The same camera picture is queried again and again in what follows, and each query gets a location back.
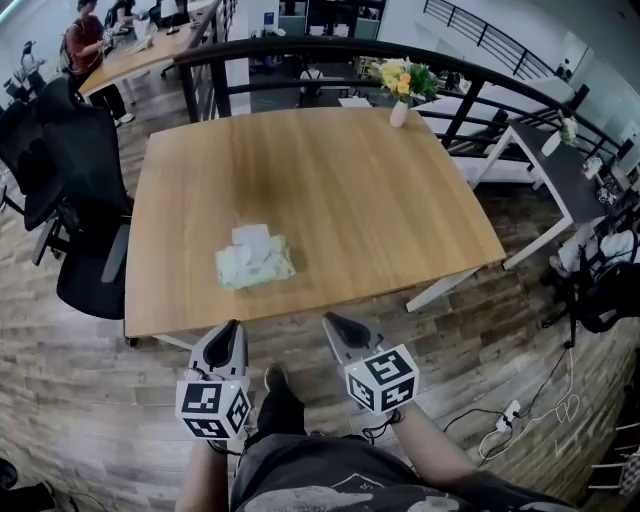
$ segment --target black railing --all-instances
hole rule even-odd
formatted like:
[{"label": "black railing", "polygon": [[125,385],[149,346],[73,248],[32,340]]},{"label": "black railing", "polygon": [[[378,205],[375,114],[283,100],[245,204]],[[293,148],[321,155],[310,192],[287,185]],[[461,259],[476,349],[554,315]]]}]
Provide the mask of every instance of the black railing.
[{"label": "black railing", "polygon": [[426,0],[424,12],[471,39],[504,64],[516,78],[532,80],[555,71],[518,41],[490,23],[445,0]]},{"label": "black railing", "polygon": [[[268,55],[302,55],[306,58],[314,59],[318,62],[345,62],[353,60],[356,57],[372,57],[372,58],[409,58],[414,63],[425,64],[438,70],[447,70],[456,73],[462,73],[471,81],[471,86],[465,94],[439,90],[439,96],[448,96],[460,99],[460,105],[457,110],[452,113],[430,112],[428,110],[419,111],[420,115],[427,118],[450,119],[449,126],[445,133],[436,133],[441,139],[442,144],[449,149],[452,155],[457,154],[456,147],[450,147],[453,141],[476,142],[486,146],[488,143],[495,141],[497,137],[507,128],[505,122],[506,117],[494,119],[483,119],[476,116],[470,116],[469,113],[475,104],[482,104],[495,108],[496,113],[501,111],[510,112],[512,117],[522,121],[533,123],[537,126],[548,126],[551,129],[560,127],[555,113],[562,111],[565,116],[574,116],[581,127],[585,131],[590,132],[591,136],[595,134],[592,140],[589,136],[579,135],[579,149],[590,154],[596,150],[605,151],[609,154],[615,154],[620,149],[620,145],[608,137],[599,128],[581,117],[575,112],[579,102],[584,99],[585,91],[581,90],[574,101],[569,104],[560,103],[549,96],[529,87],[528,85],[509,78],[501,73],[486,69],[469,62],[455,59],[440,53],[421,50],[409,46],[384,43],[380,41],[368,41],[364,39],[350,39],[343,37],[266,37],[259,39],[243,39],[228,43],[222,43],[211,46],[202,46],[187,50],[179,54],[175,62],[183,73],[189,73],[194,67],[208,65],[213,70],[213,88],[215,107],[220,117],[231,115],[231,103],[229,97],[234,94],[255,92],[268,89],[285,89],[299,88],[301,86],[315,85],[323,86],[344,86],[362,88],[379,89],[379,82],[371,79],[360,80],[297,80],[294,78],[287,80],[274,80],[270,82],[249,83],[238,86],[228,86],[225,72],[225,63],[229,60],[243,59],[248,57],[265,57]],[[540,110],[537,114],[527,112],[521,108],[499,103],[480,96],[480,91],[485,84],[493,84],[504,89],[516,92],[526,98],[534,100],[540,104]],[[194,102],[195,91],[185,87],[187,95],[187,106],[189,107],[189,115],[192,122],[197,122],[198,113],[192,108]],[[478,133],[460,133],[460,128],[467,123],[477,124]],[[492,129],[490,137],[483,134],[481,130]]]},{"label": "black railing", "polygon": [[[215,0],[187,42],[187,48],[194,50],[227,42],[237,3],[238,0]],[[181,67],[180,77],[191,121],[213,118],[213,67],[208,64]]]}]

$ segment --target red shirt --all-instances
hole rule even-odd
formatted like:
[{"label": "red shirt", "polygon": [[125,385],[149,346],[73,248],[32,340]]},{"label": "red shirt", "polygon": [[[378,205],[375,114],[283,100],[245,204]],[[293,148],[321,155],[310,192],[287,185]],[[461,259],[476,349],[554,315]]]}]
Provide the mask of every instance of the red shirt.
[{"label": "red shirt", "polygon": [[89,16],[87,21],[77,20],[67,30],[67,51],[73,63],[74,75],[84,75],[93,71],[102,61],[102,52],[92,53],[86,57],[80,57],[78,53],[98,41],[102,40],[104,27],[95,16]]}]

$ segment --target wooden floor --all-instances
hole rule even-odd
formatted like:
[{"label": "wooden floor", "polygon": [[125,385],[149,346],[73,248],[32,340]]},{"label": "wooden floor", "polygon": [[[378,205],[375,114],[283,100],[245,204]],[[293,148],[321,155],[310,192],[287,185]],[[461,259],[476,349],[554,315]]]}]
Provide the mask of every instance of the wooden floor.
[{"label": "wooden floor", "polygon": [[[187,120],[175,76],[167,82],[157,72],[142,77],[137,93],[146,98],[135,107],[137,119],[118,132],[131,193],[149,134]],[[18,197],[15,189],[11,194]],[[478,197],[509,253],[559,218],[544,191],[480,186]],[[12,211],[0,214],[0,456],[13,461],[23,481],[46,479],[61,496],[72,492],[81,510],[99,510],[86,495],[109,511],[173,510],[191,445],[173,414],[175,382],[186,368],[187,352],[154,340],[131,349],[122,340],[121,323],[66,306],[55,293],[59,262],[50,254],[40,267],[30,262],[36,237]],[[392,341],[407,344],[422,371],[418,401],[441,426],[471,407],[503,410],[513,399],[526,405],[568,333],[566,322],[539,327],[552,306],[539,284],[548,254],[511,272],[499,265],[481,270],[415,313],[403,306],[418,289],[336,311],[373,319]],[[380,420],[347,398],[320,318],[314,311],[246,324],[254,403],[265,395],[262,372],[282,360],[307,405],[310,430],[359,432]],[[485,467],[565,500],[580,499],[589,465],[611,439],[637,332],[638,323],[629,320],[603,335],[580,329],[573,356],[581,405],[573,422],[547,417]],[[564,364],[533,416],[554,407],[568,385]],[[474,413],[449,433],[479,460],[477,446],[494,423],[495,417]],[[392,437],[381,444],[399,453]]]}]

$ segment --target black shoe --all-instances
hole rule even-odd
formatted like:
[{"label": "black shoe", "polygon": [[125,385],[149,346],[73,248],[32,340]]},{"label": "black shoe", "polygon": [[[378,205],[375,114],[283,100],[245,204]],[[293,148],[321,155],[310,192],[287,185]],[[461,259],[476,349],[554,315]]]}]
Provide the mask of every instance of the black shoe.
[{"label": "black shoe", "polygon": [[287,375],[287,371],[280,364],[272,364],[267,368],[267,371],[264,372],[264,387],[267,388],[267,391],[271,391],[272,389],[282,385],[289,385],[289,376]]}]

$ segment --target black office chair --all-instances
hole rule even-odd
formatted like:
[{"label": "black office chair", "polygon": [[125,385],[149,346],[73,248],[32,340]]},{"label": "black office chair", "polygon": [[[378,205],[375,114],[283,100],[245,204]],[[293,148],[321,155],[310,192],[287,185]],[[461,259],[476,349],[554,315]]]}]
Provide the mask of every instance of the black office chair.
[{"label": "black office chair", "polygon": [[25,195],[24,211],[5,196],[4,189],[0,199],[24,216],[27,231],[53,215],[64,198],[62,183],[42,139],[42,126],[35,117],[35,101],[15,101],[0,116],[0,160]]},{"label": "black office chair", "polygon": [[[635,261],[639,241],[636,235],[630,261]],[[548,328],[569,315],[571,334],[567,347],[575,345],[578,322],[590,332],[601,333],[607,332],[621,318],[640,317],[640,302],[637,300],[640,264],[627,261],[606,263],[600,252],[587,260],[583,249],[578,272],[565,278],[550,270],[542,278],[544,285],[555,289],[554,302],[565,303],[565,308],[543,321],[542,327]],[[602,266],[593,270],[596,264]]]},{"label": "black office chair", "polygon": [[79,103],[66,77],[47,84],[36,112],[68,205],[60,220],[69,244],[58,296],[88,315],[121,320],[133,200],[122,181],[113,119]]}]

